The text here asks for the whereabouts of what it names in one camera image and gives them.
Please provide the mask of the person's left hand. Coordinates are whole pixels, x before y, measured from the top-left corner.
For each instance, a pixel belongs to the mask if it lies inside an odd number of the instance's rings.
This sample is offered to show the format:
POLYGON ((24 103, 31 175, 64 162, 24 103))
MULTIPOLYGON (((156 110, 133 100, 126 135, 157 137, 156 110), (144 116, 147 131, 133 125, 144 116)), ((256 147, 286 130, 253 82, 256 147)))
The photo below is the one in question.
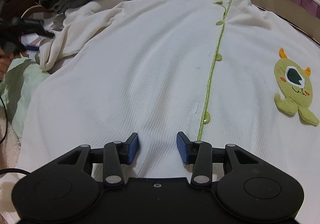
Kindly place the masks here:
POLYGON ((0 55, 0 80, 3 80, 14 56, 12 53, 6 54, 2 48, 0 49, 0 55))

